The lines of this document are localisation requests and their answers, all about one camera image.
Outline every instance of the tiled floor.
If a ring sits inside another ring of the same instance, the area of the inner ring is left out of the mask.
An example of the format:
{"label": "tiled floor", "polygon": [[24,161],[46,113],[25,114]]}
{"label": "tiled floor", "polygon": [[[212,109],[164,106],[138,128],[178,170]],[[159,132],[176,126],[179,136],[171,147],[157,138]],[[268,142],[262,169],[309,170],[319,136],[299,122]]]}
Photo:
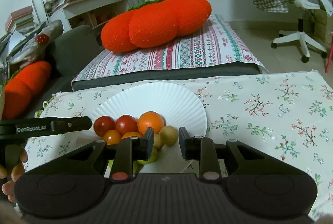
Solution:
{"label": "tiled floor", "polygon": [[278,45],[277,49],[270,47],[272,40],[278,36],[277,30],[235,30],[238,36],[249,47],[252,53],[262,62],[270,73],[287,73],[293,71],[317,70],[326,82],[333,87],[333,63],[328,74],[325,73],[325,60],[320,51],[310,50],[310,61],[301,61],[300,43],[295,41]]}

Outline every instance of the chair leg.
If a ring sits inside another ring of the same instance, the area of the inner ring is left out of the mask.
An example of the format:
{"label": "chair leg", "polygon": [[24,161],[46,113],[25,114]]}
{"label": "chair leg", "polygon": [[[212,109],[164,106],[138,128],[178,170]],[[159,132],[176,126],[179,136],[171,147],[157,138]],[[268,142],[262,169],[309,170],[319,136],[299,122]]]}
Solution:
{"label": "chair leg", "polygon": [[312,45],[316,48],[318,48],[319,50],[322,50],[323,52],[327,52],[326,48],[323,47],[321,44],[319,44],[318,42],[316,42],[313,38],[309,37],[307,34],[304,34],[305,37],[305,41],[309,44]]}
{"label": "chair leg", "polygon": [[302,33],[301,36],[299,37],[299,42],[301,43],[301,48],[303,51],[303,56],[301,58],[301,61],[303,63],[307,63],[310,59],[310,51],[308,49],[308,46],[306,45],[306,41],[305,41],[305,33]]}
{"label": "chair leg", "polygon": [[284,35],[284,36],[288,36],[290,34],[296,33],[298,31],[286,31],[286,30],[280,30],[279,31],[279,35]]}
{"label": "chair leg", "polygon": [[331,43],[330,54],[328,56],[328,61],[327,61],[326,67],[325,67],[325,73],[328,73],[328,69],[330,67],[332,57],[333,57],[333,39],[332,39],[332,43]]}
{"label": "chair leg", "polygon": [[273,40],[273,43],[275,44],[281,44],[281,43],[288,43],[294,40],[299,40],[301,33],[300,32],[296,32],[287,36],[283,36],[280,38],[275,38]]}

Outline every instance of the finger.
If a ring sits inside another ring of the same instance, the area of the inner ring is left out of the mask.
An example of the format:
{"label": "finger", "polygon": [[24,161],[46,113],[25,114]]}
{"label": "finger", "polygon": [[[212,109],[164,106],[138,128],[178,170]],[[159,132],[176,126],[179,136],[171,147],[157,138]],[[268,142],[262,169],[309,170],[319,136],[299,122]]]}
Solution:
{"label": "finger", "polygon": [[14,194],[14,185],[15,185],[15,182],[13,182],[13,181],[6,182],[2,186],[2,192],[5,195],[13,195]]}
{"label": "finger", "polygon": [[9,200],[10,202],[16,202],[16,198],[15,198],[14,194],[12,194],[12,195],[8,195],[7,197],[8,197],[8,200]]}
{"label": "finger", "polygon": [[25,150],[22,150],[21,154],[20,154],[20,160],[22,163],[25,163],[28,161],[28,155],[27,152]]}
{"label": "finger", "polygon": [[5,179],[7,177],[7,170],[0,165],[0,179]]}
{"label": "finger", "polygon": [[16,182],[24,174],[23,164],[18,163],[12,170],[12,180]]}

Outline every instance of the knitted pumpkin cushion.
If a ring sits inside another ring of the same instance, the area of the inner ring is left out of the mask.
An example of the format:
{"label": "knitted pumpkin cushion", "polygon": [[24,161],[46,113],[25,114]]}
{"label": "knitted pumpkin cushion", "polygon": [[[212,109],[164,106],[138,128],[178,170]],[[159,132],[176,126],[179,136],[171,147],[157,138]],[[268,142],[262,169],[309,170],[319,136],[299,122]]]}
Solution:
{"label": "knitted pumpkin cushion", "polygon": [[51,65],[38,61],[23,68],[4,87],[5,106],[2,119],[17,118],[29,105],[31,99],[41,93],[50,78]]}
{"label": "knitted pumpkin cushion", "polygon": [[207,0],[162,0],[117,15],[102,29],[105,49],[128,52],[194,33],[211,14]]}

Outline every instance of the tomato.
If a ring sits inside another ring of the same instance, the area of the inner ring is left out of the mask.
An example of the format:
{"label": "tomato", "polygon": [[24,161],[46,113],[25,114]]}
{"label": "tomato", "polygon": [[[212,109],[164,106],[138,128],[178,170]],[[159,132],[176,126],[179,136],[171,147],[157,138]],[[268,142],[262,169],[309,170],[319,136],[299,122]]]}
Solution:
{"label": "tomato", "polygon": [[123,115],[117,119],[115,129],[123,136],[127,132],[138,132],[138,123],[132,116]]}
{"label": "tomato", "polygon": [[117,130],[109,130],[103,136],[103,139],[106,141],[107,145],[119,144],[122,135]]}
{"label": "tomato", "polygon": [[94,122],[94,131],[96,135],[103,137],[109,130],[114,130],[115,123],[114,120],[109,116],[99,117]]}
{"label": "tomato", "polygon": [[142,135],[138,132],[127,132],[126,134],[124,134],[122,136],[122,139],[123,138],[130,138],[130,137],[139,137],[139,138],[142,138]]}

